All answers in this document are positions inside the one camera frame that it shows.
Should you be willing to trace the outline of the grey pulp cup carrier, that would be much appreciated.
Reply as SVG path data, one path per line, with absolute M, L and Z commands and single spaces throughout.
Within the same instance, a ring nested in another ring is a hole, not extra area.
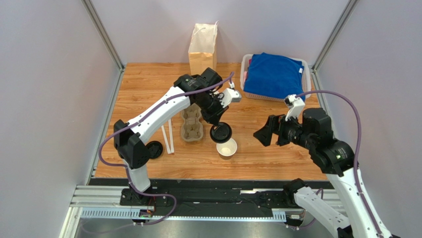
M 185 142 L 195 142 L 202 140 L 204 127 L 201 123 L 201 108 L 192 104 L 181 111 L 183 123 L 181 126 L 181 137 Z

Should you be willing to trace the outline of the brown paper bag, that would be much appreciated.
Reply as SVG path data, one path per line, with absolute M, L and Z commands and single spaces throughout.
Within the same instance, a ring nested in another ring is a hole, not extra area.
M 196 23 L 188 49 L 188 60 L 191 75 L 201 74 L 208 67 L 216 70 L 216 40 L 218 24 Z

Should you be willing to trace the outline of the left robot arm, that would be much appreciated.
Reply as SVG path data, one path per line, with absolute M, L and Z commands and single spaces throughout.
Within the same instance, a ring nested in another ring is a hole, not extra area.
M 151 154 L 147 143 L 155 132 L 180 111 L 192 104 L 200 107 L 204 120 L 218 127 L 228 109 L 214 93 L 225 80 L 213 69 L 199 75 L 182 75 L 156 103 L 139 116 L 114 124 L 114 147 L 124 161 L 130 187 L 141 196 L 151 186 L 147 162 Z

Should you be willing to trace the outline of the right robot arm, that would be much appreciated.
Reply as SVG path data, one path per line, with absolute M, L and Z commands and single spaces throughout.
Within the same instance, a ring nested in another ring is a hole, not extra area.
M 301 179 L 283 186 L 283 201 L 288 206 L 299 206 L 308 211 L 335 238 L 393 238 L 375 212 L 370 200 L 363 201 L 364 188 L 354 176 L 355 154 L 344 141 L 333 136 L 331 117 L 322 108 L 304 110 L 302 122 L 286 115 L 270 115 L 266 124 L 254 133 L 263 145 L 271 144 L 272 136 L 278 135 L 276 144 L 294 143 L 308 149 L 312 161 L 327 176 L 344 207 L 346 215 L 328 205 L 321 196 Z

